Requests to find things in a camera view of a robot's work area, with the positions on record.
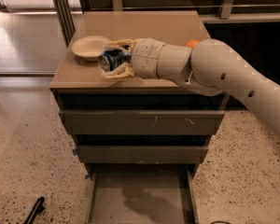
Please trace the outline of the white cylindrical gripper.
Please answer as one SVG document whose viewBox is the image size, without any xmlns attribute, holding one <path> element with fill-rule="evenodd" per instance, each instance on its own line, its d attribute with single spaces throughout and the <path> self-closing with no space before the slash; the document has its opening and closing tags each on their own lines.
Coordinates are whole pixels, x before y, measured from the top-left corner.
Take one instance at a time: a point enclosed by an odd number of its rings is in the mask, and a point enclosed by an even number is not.
<svg viewBox="0 0 280 224">
<path fill-rule="evenodd" d="M 130 78 L 137 74 L 142 79 L 157 79 L 157 64 L 163 42 L 152 38 L 118 39 L 112 40 L 104 49 L 107 51 L 121 50 L 132 54 L 131 64 L 123 63 L 115 70 L 103 72 L 107 79 Z"/>
</svg>

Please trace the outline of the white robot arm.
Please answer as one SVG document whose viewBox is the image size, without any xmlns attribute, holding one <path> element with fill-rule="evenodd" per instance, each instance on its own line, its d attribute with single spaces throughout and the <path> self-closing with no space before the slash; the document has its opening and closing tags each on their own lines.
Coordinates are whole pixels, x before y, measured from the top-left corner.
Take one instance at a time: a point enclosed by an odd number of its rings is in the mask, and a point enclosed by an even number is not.
<svg viewBox="0 0 280 224">
<path fill-rule="evenodd" d="M 115 40 L 105 45 L 98 64 L 110 79 L 164 79 L 205 96 L 225 92 L 280 139 L 280 85 L 219 40 L 207 38 L 192 47 L 152 38 Z"/>
</svg>

